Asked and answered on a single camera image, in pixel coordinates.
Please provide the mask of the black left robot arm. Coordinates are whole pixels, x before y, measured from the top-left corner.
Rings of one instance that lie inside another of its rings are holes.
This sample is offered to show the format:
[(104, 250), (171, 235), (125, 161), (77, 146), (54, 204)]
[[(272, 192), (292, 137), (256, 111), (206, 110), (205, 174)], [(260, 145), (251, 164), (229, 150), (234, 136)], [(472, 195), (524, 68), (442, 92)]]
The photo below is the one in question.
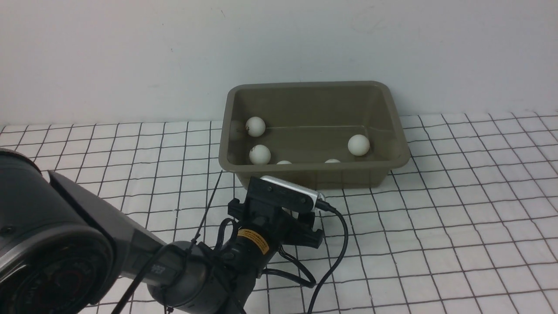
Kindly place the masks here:
[(119, 314), (141, 283), (164, 309), (188, 314), (241, 314), (255, 282), (274, 274), (306, 280), (267, 265), (284, 245), (318, 248), (317, 191), (252, 177), (245, 201), (232, 199), (214, 248), (194, 237), (166, 244), (152, 232), (67, 177), (44, 179), (26, 156), (1, 150), (1, 312), (77, 314), (97, 304), (119, 277), (132, 280)]

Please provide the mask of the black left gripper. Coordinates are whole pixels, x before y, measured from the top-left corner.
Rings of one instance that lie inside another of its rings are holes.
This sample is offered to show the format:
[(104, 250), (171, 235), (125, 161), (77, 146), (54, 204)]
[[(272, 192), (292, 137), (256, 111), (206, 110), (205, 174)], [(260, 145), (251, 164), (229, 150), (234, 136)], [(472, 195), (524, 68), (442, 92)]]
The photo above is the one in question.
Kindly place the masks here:
[(283, 208), (247, 199), (233, 199), (228, 214), (238, 221), (236, 236), (228, 240), (221, 253), (221, 262), (229, 270), (257, 275), (267, 267), (283, 245), (318, 249), (323, 242), (323, 230), (291, 216)]

